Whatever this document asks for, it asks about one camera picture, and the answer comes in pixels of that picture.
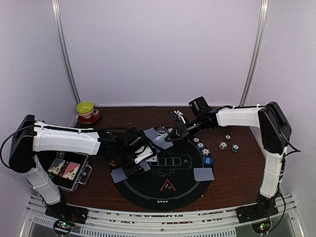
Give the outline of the clear round dealer button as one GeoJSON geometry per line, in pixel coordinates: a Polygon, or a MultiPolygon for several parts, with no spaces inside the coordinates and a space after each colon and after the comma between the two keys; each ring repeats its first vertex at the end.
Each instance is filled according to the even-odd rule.
{"type": "Polygon", "coordinates": [[[168,129],[165,126],[160,126],[156,129],[156,132],[158,134],[165,134],[168,132],[168,129]]]}

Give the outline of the blue card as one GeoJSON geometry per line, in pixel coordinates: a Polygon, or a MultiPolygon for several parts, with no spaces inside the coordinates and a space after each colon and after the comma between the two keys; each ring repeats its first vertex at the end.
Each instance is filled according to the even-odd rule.
{"type": "Polygon", "coordinates": [[[214,174],[212,168],[194,168],[194,179],[197,182],[213,181],[214,174]]]}
{"type": "Polygon", "coordinates": [[[166,150],[170,147],[173,146],[172,142],[166,142],[165,138],[168,136],[167,133],[165,134],[160,134],[158,137],[153,139],[153,143],[156,144],[157,146],[161,147],[162,149],[166,150]]]}
{"type": "Polygon", "coordinates": [[[131,169],[125,169],[125,168],[116,168],[111,171],[111,177],[114,183],[118,183],[120,181],[123,181],[127,179],[133,171],[131,169]]]}
{"type": "Polygon", "coordinates": [[[143,130],[143,133],[144,133],[150,140],[153,140],[153,139],[156,139],[157,137],[159,137],[159,134],[156,132],[156,130],[155,130],[153,127],[143,130]]]}

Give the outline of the blue playing card deck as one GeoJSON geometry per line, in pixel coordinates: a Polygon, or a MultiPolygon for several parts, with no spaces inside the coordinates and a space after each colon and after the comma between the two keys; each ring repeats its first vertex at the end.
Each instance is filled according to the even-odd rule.
{"type": "Polygon", "coordinates": [[[141,162],[139,162],[139,165],[143,168],[144,172],[147,172],[151,169],[146,160],[142,160],[141,162]]]}

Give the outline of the blue round blind button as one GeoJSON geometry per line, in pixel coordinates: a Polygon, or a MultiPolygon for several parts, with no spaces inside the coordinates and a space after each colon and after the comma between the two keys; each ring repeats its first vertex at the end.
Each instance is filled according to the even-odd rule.
{"type": "Polygon", "coordinates": [[[213,158],[211,156],[205,156],[205,157],[203,157],[203,163],[205,165],[212,165],[213,164],[213,158]]]}

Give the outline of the blue white poker chip stack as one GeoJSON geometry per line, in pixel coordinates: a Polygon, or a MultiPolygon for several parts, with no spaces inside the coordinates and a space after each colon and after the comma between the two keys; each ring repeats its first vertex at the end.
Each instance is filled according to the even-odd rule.
{"type": "Polygon", "coordinates": [[[219,149],[225,150],[228,147],[228,144],[226,142],[220,142],[219,143],[219,149]]]}

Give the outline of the red black triangle marker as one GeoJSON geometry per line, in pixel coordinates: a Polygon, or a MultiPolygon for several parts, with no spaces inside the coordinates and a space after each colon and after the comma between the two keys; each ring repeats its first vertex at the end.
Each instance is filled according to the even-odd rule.
{"type": "Polygon", "coordinates": [[[176,191],[176,188],[172,185],[172,183],[167,179],[163,186],[160,189],[161,192],[163,191],[176,191]]]}

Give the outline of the green poker chip stack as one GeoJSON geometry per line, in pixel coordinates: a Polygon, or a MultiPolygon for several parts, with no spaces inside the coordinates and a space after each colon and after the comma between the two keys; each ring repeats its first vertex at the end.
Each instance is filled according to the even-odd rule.
{"type": "Polygon", "coordinates": [[[234,153],[237,153],[237,152],[239,151],[239,145],[233,144],[233,145],[232,145],[232,151],[233,151],[234,153]]]}

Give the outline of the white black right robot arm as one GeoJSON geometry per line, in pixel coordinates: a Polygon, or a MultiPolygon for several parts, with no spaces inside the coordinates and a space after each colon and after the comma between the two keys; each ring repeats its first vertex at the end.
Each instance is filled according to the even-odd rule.
{"type": "Polygon", "coordinates": [[[251,213],[263,218],[272,212],[279,184],[283,177],[285,158],[290,154],[287,149],[299,152],[290,143],[291,126],[277,102],[256,106],[223,106],[212,109],[204,97],[189,103],[195,119],[188,121],[183,115],[177,115],[183,135],[198,133],[207,128],[227,126],[247,126],[260,129],[264,148],[265,169],[263,182],[251,213]]]}

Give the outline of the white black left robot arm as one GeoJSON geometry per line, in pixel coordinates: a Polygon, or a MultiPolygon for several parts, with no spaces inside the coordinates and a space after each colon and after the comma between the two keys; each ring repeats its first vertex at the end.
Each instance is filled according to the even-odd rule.
{"type": "Polygon", "coordinates": [[[147,159],[173,146],[172,133],[158,134],[150,128],[74,128],[47,124],[26,115],[12,139],[9,168],[21,173],[60,219],[71,215],[62,191],[42,166],[58,152],[83,156],[104,156],[119,169],[120,179],[134,178],[149,170],[147,159]]]}

